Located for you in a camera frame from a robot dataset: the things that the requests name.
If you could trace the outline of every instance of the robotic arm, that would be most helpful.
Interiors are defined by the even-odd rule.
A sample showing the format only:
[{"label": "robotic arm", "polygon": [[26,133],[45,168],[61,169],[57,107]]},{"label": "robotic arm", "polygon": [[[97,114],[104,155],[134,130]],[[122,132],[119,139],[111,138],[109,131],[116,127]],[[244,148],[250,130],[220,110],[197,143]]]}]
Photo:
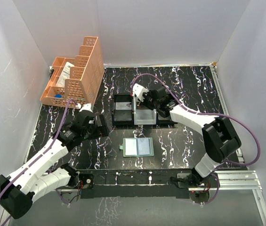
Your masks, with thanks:
[{"label": "robotic arm", "polygon": [[95,115],[91,104],[84,105],[71,123],[62,126],[58,137],[51,148],[53,138],[21,168],[7,177],[0,175],[0,193],[15,179],[23,169],[27,170],[4,193],[0,205],[14,218],[22,217],[40,197],[54,189],[70,185],[78,176],[69,164],[54,172],[44,173],[60,158],[68,154],[83,140],[106,137],[109,134],[103,115]]},{"label": "robotic arm", "polygon": [[186,111],[165,88],[148,90],[139,84],[133,87],[140,104],[153,110],[160,116],[170,117],[172,121],[184,124],[203,136],[206,149],[201,161],[192,169],[184,181],[189,185],[199,185],[207,176],[242,144],[230,120],[226,117],[198,115],[192,109]]}]

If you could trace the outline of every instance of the gray floor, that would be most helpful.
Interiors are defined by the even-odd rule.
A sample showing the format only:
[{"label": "gray floor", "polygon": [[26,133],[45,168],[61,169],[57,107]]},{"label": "gray floor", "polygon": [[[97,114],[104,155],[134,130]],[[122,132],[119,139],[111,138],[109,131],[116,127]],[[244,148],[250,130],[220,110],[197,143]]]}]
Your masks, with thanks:
[{"label": "gray floor", "polygon": [[10,226],[261,226],[251,190],[220,191],[201,207],[175,198],[96,198],[78,200],[70,208],[51,192]]}]

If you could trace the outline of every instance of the plastic basket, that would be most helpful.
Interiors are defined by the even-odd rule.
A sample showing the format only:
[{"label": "plastic basket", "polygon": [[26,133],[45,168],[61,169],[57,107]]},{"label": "plastic basket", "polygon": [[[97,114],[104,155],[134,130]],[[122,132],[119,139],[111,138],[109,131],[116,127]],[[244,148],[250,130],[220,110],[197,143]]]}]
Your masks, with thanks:
[{"label": "plastic basket", "polygon": [[[66,62],[74,65],[70,68],[70,78],[65,80],[65,87],[57,87]],[[79,55],[74,59],[57,57],[52,66],[54,72],[40,99],[44,105],[65,107],[70,98],[81,105],[95,103],[105,72],[98,37],[85,37]],[[75,104],[70,103],[69,107],[74,108]]]}]

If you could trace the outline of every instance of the marble tabletop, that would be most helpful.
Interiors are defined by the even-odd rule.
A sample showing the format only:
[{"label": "marble tabletop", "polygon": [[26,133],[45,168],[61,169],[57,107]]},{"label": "marble tabletop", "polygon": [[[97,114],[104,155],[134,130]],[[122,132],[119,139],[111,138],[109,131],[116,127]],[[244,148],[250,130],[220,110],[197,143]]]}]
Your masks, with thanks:
[{"label": "marble tabletop", "polygon": [[[134,77],[151,73],[160,78],[192,109],[208,113],[223,113],[217,88],[209,66],[178,67],[124,67],[107,68],[97,95],[93,112],[105,116],[110,130],[108,137],[84,141],[53,168],[69,162],[78,170],[142,170],[142,169],[191,169],[205,154],[203,137],[181,124],[173,127],[136,126],[134,129],[112,127],[112,97],[116,93],[129,93]],[[157,89],[161,87],[153,77],[143,76],[139,84]],[[64,108],[43,105],[33,135],[28,159],[34,156],[56,131]],[[69,109],[66,120],[71,120],[78,110]],[[123,157],[119,145],[124,138],[152,137],[153,157]],[[238,161],[232,154],[230,160]]]}]

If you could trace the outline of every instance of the white wall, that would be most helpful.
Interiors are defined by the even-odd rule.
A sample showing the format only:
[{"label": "white wall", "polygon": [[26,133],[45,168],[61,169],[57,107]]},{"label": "white wall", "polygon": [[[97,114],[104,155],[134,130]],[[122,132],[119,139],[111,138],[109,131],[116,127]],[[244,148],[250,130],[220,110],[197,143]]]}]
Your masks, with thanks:
[{"label": "white wall", "polygon": [[85,36],[99,36],[96,0],[13,0],[48,65],[74,58]]},{"label": "white wall", "polygon": [[[266,200],[266,1],[252,0],[217,64],[231,115],[251,126],[261,142],[254,169]],[[253,140],[240,130],[246,161],[256,155]]]},{"label": "white wall", "polygon": [[0,174],[23,164],[47,80],[48,65],[14,3],[0,1]]},{"label": "white wall", "polygon": [[111,65],[218,61],[250,0],[13,0],[47,63],[100,36]]}]

